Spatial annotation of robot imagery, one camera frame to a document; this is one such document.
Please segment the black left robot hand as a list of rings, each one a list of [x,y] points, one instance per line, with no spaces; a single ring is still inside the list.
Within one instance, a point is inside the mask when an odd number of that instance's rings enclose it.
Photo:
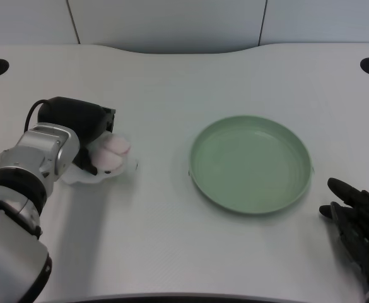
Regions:
[[[38,122],[64,126],[76,133],[80,149],[73,164],[91,175],[97,175],[98,169],[91,163],[88,145],[113,130],[114,117],[114,109],[66,97],[48,99],[38,110]]]

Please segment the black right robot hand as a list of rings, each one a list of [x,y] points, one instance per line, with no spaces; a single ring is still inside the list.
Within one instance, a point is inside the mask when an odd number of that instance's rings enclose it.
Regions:
[[[369,192],[336,178],[328,179],[327,185],[344,204],[333,201],[320,206],[319,212],[337,227],[341,243],[369,288]]]

